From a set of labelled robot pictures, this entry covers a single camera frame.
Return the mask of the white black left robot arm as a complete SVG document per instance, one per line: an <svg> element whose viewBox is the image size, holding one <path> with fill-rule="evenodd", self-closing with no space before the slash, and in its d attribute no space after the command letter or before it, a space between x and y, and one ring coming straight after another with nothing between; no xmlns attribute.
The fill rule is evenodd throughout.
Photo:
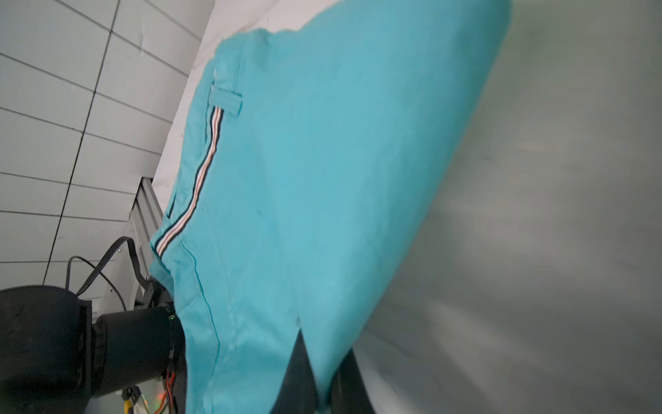
<svg viewBox="0 0 662 414"><path fill-rule="evenodd" d="M82 294L122 246L145 304L92 314ZM83 413L91 400L119 392L126 413L147 413L139 384L160 380L158 413L183 413L186 400L184 330L165 288L141 274L134 240L118 238L79 291L68 286L19 286L1 292L1 411Z"/></svg>

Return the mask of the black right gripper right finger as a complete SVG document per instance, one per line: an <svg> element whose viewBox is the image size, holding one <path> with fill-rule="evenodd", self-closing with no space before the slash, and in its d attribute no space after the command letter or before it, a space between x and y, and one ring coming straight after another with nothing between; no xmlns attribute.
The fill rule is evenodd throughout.
<svg viewBox="0 0 662 414"><path fill-rule="evenodd" d="M374 414L355 354L351 349L336 371L330 389L332 414Z"/></svg>

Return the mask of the teal pants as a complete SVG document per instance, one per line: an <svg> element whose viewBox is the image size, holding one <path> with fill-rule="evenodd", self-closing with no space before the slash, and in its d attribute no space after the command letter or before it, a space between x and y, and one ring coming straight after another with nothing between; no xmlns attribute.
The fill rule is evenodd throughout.
<svg viewBox="0 0 662 414"><path fill-rule="evenodd" d="M222 40L194 92L151 271L186 411L267 413L297 341L320 406L429 211L508 1L339 1Z"/></svg>

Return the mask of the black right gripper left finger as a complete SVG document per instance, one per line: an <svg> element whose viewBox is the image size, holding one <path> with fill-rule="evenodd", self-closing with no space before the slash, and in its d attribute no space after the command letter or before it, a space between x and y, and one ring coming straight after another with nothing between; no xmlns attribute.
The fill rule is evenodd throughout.
<svg viewBox="0 0 662 414"><path fill-rule="evenodd" d="M317 406L315 376L303 339L303 331L299 331L279 395L270 414L314 414Z"/></svg>

